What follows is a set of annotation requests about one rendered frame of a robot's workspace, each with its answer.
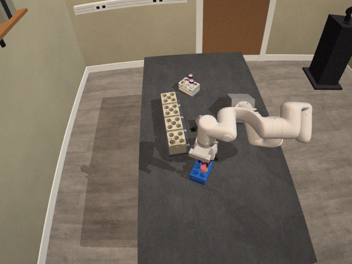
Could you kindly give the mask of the blue tube rack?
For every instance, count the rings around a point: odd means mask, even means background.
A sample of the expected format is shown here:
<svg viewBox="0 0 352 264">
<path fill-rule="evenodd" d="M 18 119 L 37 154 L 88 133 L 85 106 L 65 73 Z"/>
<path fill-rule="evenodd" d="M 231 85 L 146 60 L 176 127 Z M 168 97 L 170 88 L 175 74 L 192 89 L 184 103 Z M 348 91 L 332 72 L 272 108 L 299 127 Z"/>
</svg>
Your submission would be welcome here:
<svg viewBox="0 0 352 264">
<path fill-rule="evenodd" d="M 190 173 L 190 180 L 194 181 L 196 183 L 205 185 L 206 180 L 210 174 L 210 171 L 212 169 L 213 166 L 213 162 L 211 162 L 211 164 L 208 167 L 208 171 L 206 172 L 201 172 L 200 171 L 200 163 L 198 163 L 198 160 L 196 161 L 191 173 Z M 204 174 L 203 174 L 204 173 Z"/>
</svg>

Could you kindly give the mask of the beige bucket adapter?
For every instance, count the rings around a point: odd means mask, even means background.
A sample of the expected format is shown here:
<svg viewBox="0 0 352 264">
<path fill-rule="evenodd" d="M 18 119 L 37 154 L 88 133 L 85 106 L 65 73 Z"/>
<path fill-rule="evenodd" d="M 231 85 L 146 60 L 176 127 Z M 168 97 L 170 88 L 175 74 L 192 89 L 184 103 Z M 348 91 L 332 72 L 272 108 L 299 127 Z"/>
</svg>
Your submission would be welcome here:
<svg viewBox="0 0 352 264">
<path fill-rule="evenodd" d="M 184 130 L 167 132 L 170 154 L 187 152 Z"/>
<path fill-rule="evenodd" d="M 177 98 L 176 98 L 175 92 L 163 93 L 163 94 L 161 94 L 161 99 L 162 99 L 163 105 L 177 103 Z"/>
<path fill-rule="evenodd" d="M 178 104 L 168 104 L 163 106 L 164 118 L 180 116 Z"/>
<path fill-rule="evenodd" d="M 166 134 L 167 132 L 183 130 L 181 116 L 165 118 Z"/>
</svg>

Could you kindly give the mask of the beige tube rack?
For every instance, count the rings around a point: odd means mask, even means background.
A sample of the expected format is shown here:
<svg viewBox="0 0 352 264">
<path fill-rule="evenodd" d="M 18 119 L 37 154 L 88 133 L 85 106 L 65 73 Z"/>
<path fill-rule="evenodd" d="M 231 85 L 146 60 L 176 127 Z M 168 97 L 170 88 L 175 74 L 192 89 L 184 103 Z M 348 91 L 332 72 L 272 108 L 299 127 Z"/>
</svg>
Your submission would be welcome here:
<svg viewBox="0 0 352 264">
<path fill-rule="evenodd" d="M 190 89 L 190 84 L 189 84 L 189 81 L 186 81 L 186 79 L 188 78 L 184 78 L 183 80 L 181 80 L 178 85 L 179 85 L 179 90 L 181 90 L 182 92 L 190 95 L 190 96 L 194 96 L 200 89 L 200 86 L 198 83 L 196 83 L 197 85 L 194 85 L 194 88 L 193 89 Z M 188 79 L 189 80 L 189 79 Z M 190 90 L 192 92 L 190 92 Z"/>
</svg>

